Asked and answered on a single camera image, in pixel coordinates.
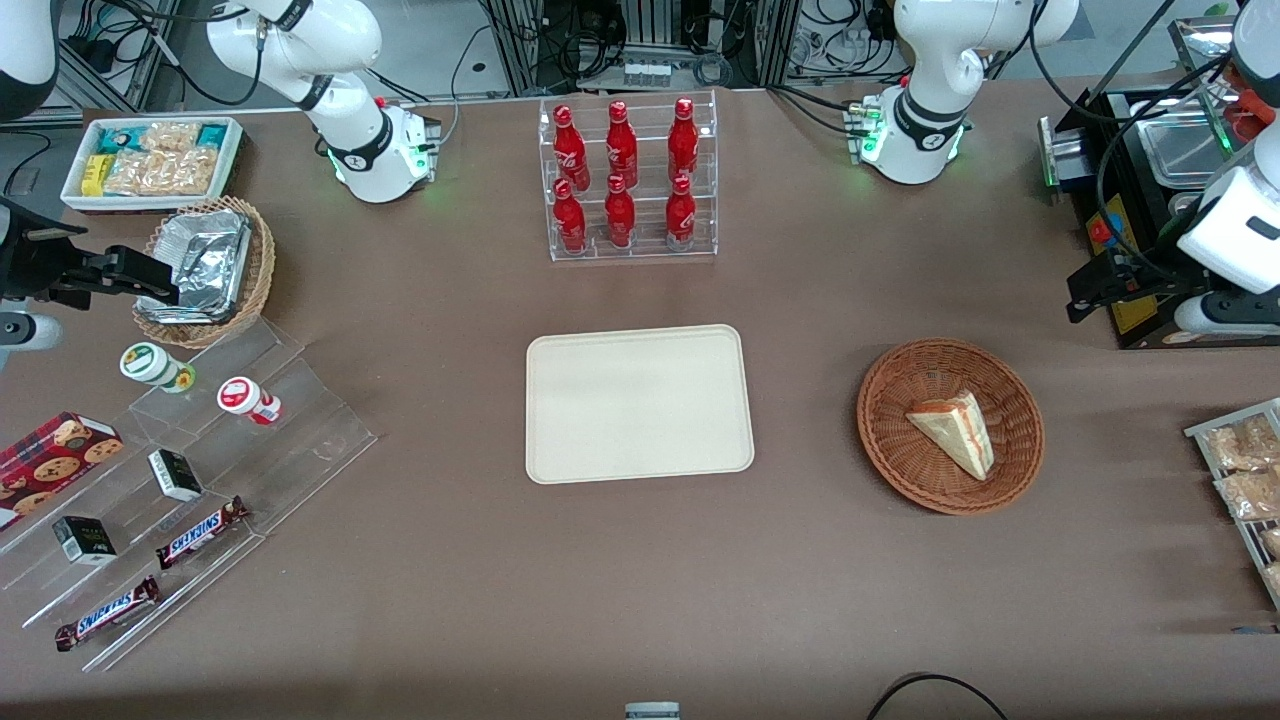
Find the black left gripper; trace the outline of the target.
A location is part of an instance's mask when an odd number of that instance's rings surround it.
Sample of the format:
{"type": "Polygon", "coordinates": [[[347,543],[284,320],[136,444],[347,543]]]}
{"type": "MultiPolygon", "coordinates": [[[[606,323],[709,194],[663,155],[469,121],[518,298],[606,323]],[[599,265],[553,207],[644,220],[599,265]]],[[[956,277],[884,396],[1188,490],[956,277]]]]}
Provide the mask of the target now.
{"type": "Polygon", "coordinates": [[[1068,278],[1068,320],[1078,324],[1094,310],[1135,302],[1155,295],[1189,295],[1203,288],[1203,269],[1184,252],[1147,256],[1110,249],[1092,258],[1068,278]]]}

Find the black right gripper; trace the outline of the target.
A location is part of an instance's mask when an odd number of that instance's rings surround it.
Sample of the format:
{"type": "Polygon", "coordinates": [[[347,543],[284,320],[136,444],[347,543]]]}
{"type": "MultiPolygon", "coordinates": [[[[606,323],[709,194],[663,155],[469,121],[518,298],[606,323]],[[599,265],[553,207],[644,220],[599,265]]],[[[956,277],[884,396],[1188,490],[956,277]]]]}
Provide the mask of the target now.
{"type": "Polygon", "coordinates": [[[1,295],[4,300],[60,304],[90,310],[96,292],[148,297],[177,305],[180,291],[173,266],[129,247],[108,247],[95,259],[95,270],[81,270],[91,252],[72,238],[86,233],[31,211],[10,200],[3,201],[1,295]]]}

